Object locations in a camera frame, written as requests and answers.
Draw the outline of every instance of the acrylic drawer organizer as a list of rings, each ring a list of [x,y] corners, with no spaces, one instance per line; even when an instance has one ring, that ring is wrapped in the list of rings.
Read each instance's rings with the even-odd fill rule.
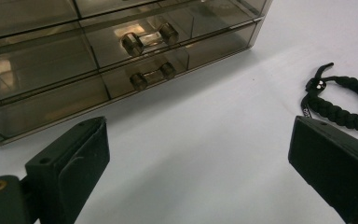
[[[250,48],[270,3],[0,1],[0,145]]]

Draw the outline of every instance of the black paracord bracelet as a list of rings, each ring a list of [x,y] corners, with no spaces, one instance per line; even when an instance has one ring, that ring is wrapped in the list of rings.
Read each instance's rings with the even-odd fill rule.
[[[333,105],[318,96],[319,93],[325,89],[327,81],[335,81],[338,85],[348,88],[358,94],[358,79],[354,77],[322,77],[324,70],[333,65],[333,63],[328,63],[321,66],[316,72],[315,77],[308,82],[306,87],[308,94],[301,102],[304,116],[311,118],[310,111],[308,109],[309,107],[322,117],[335,122],[339,126],[345,126],[349,129],[355,129],[358,131],[357,114],[352,114],[347,110],[343,110],[341,107]]]

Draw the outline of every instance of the white table surface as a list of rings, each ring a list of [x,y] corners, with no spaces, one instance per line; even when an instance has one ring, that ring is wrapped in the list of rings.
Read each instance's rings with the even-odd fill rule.
[[[343,223],[287,160],[305,85],[330,62],[324,76],[358,78],[358,1],[274,0],[251,50],[0,147],[0,175],[23,178],[70,127],[106,116],[111,162],[76,223]],[[358,113],[353,92],[321,96]]]

